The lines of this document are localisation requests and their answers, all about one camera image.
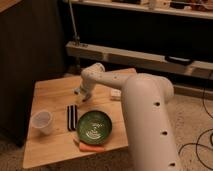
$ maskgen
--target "small wooden table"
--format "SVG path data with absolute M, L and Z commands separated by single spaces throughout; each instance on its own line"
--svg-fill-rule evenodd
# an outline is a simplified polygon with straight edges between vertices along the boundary
M 116 72 L 135 73 L 136 71 L 125 69 Z M 73 90 L 80 84 L 80 76 L 36 82 L 31 115 L 42 109 L 49 110 L 54 115 L 54 130 L 51 135 L 45 136 L 29 126 L 23 168 L 28 169 L 94 154 L 80 152 L 73 142 L 72 134 L 75 132 L 67 130 L 67 106 L 75 103 L 77 95 Z M 79 115 L 92 109 L 102 110 L 109 115 L 113 129 L 104 144 L 107 151 L 128 146 L 121 103 L 110 100 L 110 90 L 109 87 L 97 84 L 92 98 L 78 109 Z

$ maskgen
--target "floor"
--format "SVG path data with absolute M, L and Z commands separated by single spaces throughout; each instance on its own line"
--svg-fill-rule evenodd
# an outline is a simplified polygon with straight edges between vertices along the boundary
M 213 101 L 205 100 L 205 106 L 209 114 L 213 115 Z M 213 119 L 205 111 L 203 101 L 200 98 L 175 94 L 174 98 L 167 104 L 167 109 L 178 149 L 183 144 L 195 143 L 202 132 L 213 128 Z M 199 143 L 213 149 L 209 141 L 212 132 L 209 131 L 204 134 Z M 18 148 L 0 137 L 0 171 L 24 171 L 22 169 L 23 153 L 24 147 Z M 209 169 L 198 161 L 195 145 L 187 145 L 180 153 L 184 171 L 209 171 L 213 168 L 212 150 L 199 146 L 198 153 L 202 162 Z M 132 168 L 128 148 L 124 148 L 49 166 L 32 168 L 29 171 L 128 171 Z

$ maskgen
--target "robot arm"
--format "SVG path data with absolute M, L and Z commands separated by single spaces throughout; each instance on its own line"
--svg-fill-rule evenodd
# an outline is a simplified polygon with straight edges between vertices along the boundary
M 165 102 L 173 96 L 171 82 L 150 74 L 115 74 L 94 64 L 82 71 L 80 92 L 87 96 L 96 83 L 121 90 L 121 104 L 133 158 L 138 171 L 181 171 Z

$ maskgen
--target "equipment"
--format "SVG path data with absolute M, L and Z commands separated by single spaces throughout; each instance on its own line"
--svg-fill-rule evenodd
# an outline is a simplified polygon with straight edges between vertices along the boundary
M 79 94 L 91 97 L 96 83 L 121 90 L 122 111 L 134 169 L 182 171 L 165 103 L 174 94 L 165 77 L 105 72 L 96 63 L 81 72 Z

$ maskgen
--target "white cup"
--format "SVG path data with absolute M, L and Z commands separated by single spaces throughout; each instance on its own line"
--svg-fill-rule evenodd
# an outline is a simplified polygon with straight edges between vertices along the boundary
M 39 111 L 31 117 L 30 123 L 33 128 L 49 135 L 53 130 L 53 115 L 46 110 Z

